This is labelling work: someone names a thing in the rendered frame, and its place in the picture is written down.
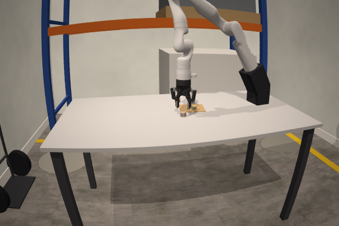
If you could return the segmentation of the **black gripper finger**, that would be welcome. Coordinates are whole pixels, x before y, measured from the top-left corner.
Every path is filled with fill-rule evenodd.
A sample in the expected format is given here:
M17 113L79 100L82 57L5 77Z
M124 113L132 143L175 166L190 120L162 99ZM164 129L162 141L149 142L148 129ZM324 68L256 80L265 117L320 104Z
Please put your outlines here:
M187 95L186 90L183 90L183 92L184 92L185 97L186 97L186 99L188 101L188 110L189 110L191 108L191 102L195 101L195 96L196 96L197 90L196 89L195 90L191 89L192 98L191 98L190 94Z
M178 90L177 95L175 95L175 90L176 90L175 87L171 88L171 96L172 96L172 99L175 100L176 108L179 108L179 98L180 98L181 89Z

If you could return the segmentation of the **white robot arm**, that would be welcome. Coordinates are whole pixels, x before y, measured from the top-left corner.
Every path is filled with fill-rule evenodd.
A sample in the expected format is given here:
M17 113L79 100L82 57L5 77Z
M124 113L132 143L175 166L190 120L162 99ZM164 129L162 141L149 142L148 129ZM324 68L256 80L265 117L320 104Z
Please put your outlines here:
M234 36L233 46L246 72L254 70L258 64L251 52L241 25L237 21L227 22L220 17L217 9L206 0L188 0L195 10L217 26L225 35ZM168 0L172 11L174 22L173 48L176 52L182 52L182 56L176 61L176 79L190 80L196 78L195 73L191 73L191 58L194 45L190 39L183 39L188 33L188 22L180 7L180 0Z

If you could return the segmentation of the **tan square mat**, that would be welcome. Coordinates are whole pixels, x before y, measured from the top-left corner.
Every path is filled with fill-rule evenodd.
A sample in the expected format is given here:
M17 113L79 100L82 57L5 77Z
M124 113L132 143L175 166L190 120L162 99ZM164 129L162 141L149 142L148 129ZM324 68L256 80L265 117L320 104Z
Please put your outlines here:
M186 112L205 112L204 107L202 106L202 104L191 104L191 105L196 105L197 106L197 110L193 111L191 110L191 108L188 110L188 105L187 104L181 104L179 105L180 107L180 111L186 111Z

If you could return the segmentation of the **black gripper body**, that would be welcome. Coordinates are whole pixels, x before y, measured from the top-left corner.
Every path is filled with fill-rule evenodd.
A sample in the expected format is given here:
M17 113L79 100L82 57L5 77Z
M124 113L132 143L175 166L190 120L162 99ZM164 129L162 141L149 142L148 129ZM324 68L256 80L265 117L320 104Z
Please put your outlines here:
M181 89L180 96L185 96L183 90L186 90L187 95L191 91L191 80L178 80L176 79L176 91L178 92Z

